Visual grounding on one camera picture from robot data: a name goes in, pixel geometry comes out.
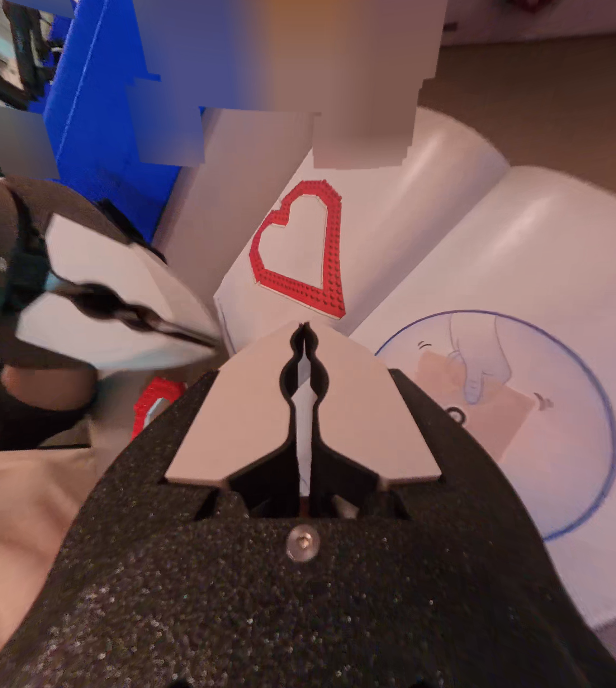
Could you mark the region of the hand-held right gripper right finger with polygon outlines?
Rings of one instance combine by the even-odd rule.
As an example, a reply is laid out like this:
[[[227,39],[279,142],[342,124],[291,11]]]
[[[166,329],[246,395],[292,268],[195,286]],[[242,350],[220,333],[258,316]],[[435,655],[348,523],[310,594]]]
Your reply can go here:
[[[441,469],[387,367],[367,348],[319,322],[312,371],[327,374],[313,430],[327,447],[376,474],[382,486],[437,480]]]

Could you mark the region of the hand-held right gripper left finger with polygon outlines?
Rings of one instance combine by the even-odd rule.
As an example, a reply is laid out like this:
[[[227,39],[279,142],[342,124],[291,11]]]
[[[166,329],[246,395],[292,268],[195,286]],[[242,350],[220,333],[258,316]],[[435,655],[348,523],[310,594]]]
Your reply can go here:
[[[280,376],[294,360],[289,321],[249,344],[219,370],[166,471],[170,483],[228,486],[289,437],[290,398]]]

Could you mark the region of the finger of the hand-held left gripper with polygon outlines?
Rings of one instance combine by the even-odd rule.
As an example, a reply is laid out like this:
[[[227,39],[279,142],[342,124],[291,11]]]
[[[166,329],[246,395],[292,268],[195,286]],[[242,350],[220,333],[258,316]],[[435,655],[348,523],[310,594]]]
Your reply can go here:
[[[220,345],[217,326],[193,292],[156,254],[123,244],[59,215],[45,234],[46,292],[81,314],[138,334],[191,345]]]
[[[142,332],[117,320],[99,320],[80,312],[68,298],[45,293],[19,316],[15,335],[102,372],[157,371],[210,360],[217,348]]]

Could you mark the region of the red brick heart frame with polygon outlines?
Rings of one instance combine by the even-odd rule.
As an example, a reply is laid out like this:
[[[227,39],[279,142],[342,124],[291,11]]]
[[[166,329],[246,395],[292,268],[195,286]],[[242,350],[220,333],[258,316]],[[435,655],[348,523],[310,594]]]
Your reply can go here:
[[[158,415],[183,396],[186,383],[155,376],[134,404],[131,440],[134,440]]]

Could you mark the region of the white instruction booklet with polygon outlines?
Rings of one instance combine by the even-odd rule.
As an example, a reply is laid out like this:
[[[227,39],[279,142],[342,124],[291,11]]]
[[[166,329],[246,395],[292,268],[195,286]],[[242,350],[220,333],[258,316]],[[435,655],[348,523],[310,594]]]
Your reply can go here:
[[[214,295],[235,354],[309,316],[499,464],[586,621],[616,623],[616,196],[416,112],[398,167],[309,153]]]

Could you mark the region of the grey desk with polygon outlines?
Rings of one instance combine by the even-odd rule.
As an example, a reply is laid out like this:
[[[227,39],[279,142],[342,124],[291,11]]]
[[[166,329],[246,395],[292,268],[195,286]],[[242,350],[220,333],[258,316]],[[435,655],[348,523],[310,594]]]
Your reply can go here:
[[[424,105],[480,134],[510,167],[544,168],[616,196],[616,37],[443,49],[441,85],[431,90]],[[236,220],[244,228],[236,237],[221,211],[204,211],[207,239],[194,246],[172,229],[161,246],[216,308],[221,281],[269,210]],[[616,657],[616,623],[595,630]]]

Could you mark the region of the person's left hand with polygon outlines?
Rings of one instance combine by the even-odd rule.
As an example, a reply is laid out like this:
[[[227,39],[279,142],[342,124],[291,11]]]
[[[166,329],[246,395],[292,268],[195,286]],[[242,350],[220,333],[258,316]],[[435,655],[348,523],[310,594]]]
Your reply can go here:
[[[16,400],[49,411],[74,411],[88,406],[97,390],[93,368],[29,369],[4,366],[0,382]]]

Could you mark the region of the blue plastic bin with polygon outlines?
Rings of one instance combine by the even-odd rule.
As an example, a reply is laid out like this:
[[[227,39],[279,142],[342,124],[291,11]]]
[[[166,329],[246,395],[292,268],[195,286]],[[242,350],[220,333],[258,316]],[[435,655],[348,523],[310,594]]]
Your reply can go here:
[[[147,1],[79,1],[44,108],[60,181],[111,201],[148,241],[181,167],[202,159],[198,108],[183,111],[160,76]]]

